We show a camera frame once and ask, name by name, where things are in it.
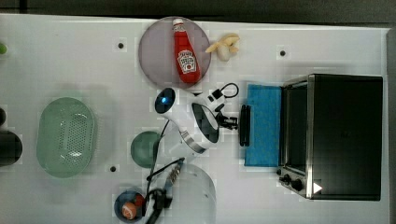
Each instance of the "toy banana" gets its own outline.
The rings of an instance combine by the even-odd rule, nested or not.
[[[206,49],[206,53],[217,51],[219,59],[228,62],[231,54],[236,53],[239,50],[239,35],[228,34],[222,37],[218,42],[212,44]]]

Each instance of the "white table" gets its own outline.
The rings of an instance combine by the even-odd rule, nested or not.
[[[160,89],[145,78],[137,59],[140,36],[153,22],[0,15],[0,41],[9,50],[0,58],[0,106],[7,111],[3,128],[23,142],[18,163],[0,168],[0,223],[119,223],[113,214],[115,197],[132,185],[145,187],[149,172],[133,162],[131,142],[164,125],[151,104]],[[197,23],[211,41],[227,32],[241,36],[240,52],[228,63],[214,54],[207,76],[194,87],[239,83],[239,98],[225,106],[228,116],[238,115],[249,81],[279,85],[314,72],[386,80],[387,29]],[[117,49],[119,41],[123,50]],[[282,49],[284,58],[278,56]],[[99,129],[91,163],[71,179],[49,176],[35,156],[40,114],[62,96],[79,97],[92,109]],[[389,223],[384,115],[380,202],[305,200],[281,187],[274,169],[244,167],[237,132],[225,131],[216,148],[194,161],[215,183],[218,223]],[[112,165],[117,172],[109,172]]]

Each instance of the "black cylinder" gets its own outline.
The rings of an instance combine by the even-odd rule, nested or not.
[[[0,126],[2,126],[6,122],[6,111],[0,108]]]
[[[22,154],[21,139],[12,132],[0,132],[0,166],[15,163]]]

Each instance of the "black toaster oven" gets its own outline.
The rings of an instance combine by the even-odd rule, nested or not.
[[[313,74],[282,88],[279,181],[307,199],[379,201],[382,77]]]

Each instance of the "red ketchup bottle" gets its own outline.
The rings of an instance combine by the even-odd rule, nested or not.
[[[189,36],[183,27],[182,19],[173,20],[175,34],[175,61],[180,79],[185,83],[196,83],[201,78],[201,71],[195,57]]]

